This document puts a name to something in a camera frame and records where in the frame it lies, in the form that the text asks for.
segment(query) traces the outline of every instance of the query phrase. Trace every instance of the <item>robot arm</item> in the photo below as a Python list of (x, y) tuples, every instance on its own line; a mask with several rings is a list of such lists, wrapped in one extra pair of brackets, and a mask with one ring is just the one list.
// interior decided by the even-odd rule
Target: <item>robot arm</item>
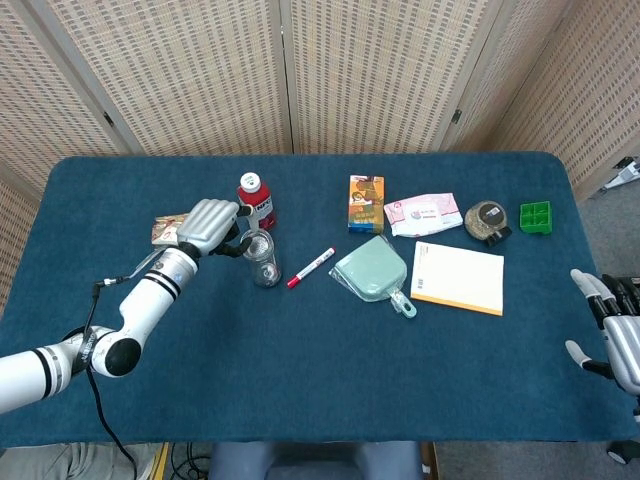
[(250, 239), (237, 247), (227, 242), (239, 233), (237, 217), (252, 214), (237, 203), (201, 200), (178, 229), (178, 246), (167, 248), (120, 304), (120, 330), (90, 327), (85, 336), (79, 329), (60, 343), (0, 358), (0, 414), (61, 392), (87, 366), (108, 377), (131, 372), (154, 327), (198, 271), (198, 259), (246, 251)]

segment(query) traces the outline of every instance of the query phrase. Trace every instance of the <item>gray carpet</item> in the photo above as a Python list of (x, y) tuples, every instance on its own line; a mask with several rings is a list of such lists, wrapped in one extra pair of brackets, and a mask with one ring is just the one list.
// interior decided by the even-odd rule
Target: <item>gray carpet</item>
[(596, 194), (580, 214), (600, 272), (640, 276), (640, 180)]
[[(580, 205), (580, 214), (598, 270), (640, 276), (640, 181), (596, 195)], [(207, 448), (202, 444), (197, 447), (198, 451)], [(438, 443), (436, 452), (442, 480), (640, 478), (640, 459), (619, 465), (607, 456), (605, 448), (603, 443), (448, 442)], [(178, 458), (182, 462), (184, 454), (178, 453)], [(317, 466), (307, 472), (309, 476), (291, 469), (273, 473), (269, 480), (353, 478), (335, 470), (326, 470), (323, 476)]]

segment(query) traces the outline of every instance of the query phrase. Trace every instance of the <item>dustpan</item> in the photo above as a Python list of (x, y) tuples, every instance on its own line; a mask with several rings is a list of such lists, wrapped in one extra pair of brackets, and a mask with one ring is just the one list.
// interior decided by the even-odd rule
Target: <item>dustpan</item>
[(386, 238), (378, 235), (344, 257), (329, 274), (365, 302), (387, 298), (396, 312), (413, 318), (416, 309), (400, 291), (407, 265)]

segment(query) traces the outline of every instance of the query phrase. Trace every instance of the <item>blue table cover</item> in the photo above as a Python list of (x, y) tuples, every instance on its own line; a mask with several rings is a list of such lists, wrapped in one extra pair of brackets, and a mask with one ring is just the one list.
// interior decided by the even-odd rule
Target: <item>blue table cover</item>
[[(202, 198), (233, 200), (247, 171), (273, 193), (283, 281), (261, 289), (244, 259), (202, 259), (133, 373), (98, 378), (122, 441), (603, 440), (637, 432), (633, 399), (581, 371), (564, 348), (573, 338), (606, 359), (569, 277), (574, 267), (594, 271), (589, 246), (564, 168), (546, 153), (65, 159), (50, 175), (15, 277), (0, 356), (56, 343), (83, 324), (92, 283), (135, 267), (150, 251), (155, 216), (188, 212)], [(384, 176), (386, 202), (453, 192), (463, 213), (486, 199), (504, 205), (513, 235), (493, 249), (463, 227), (423, 238), (504, 255), (504, 316), (415, 301), (408, 320), (329, 277), (371, 238), (347, 232), (351, 174)], [(553, 233), (521, 232), (519, 205), (545, 200)], [(388, 224), (385, 231), (410, 274), (416, 240), (391, 237)], [(329, 246), (337, 254), (288, 290), (286, 280)], [(118, 305), (133, 285), (104, 289), (94, 324), (120, 328)], [(108, 439), (84, 374), (56, 397), (0, 417), (5, 447)]]

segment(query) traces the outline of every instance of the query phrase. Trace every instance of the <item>white notepad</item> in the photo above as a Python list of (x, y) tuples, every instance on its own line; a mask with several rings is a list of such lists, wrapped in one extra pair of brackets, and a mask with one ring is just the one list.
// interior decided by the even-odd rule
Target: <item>white notepad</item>
[(411, 298), (502, 315), (504, 257), (416, 242)]

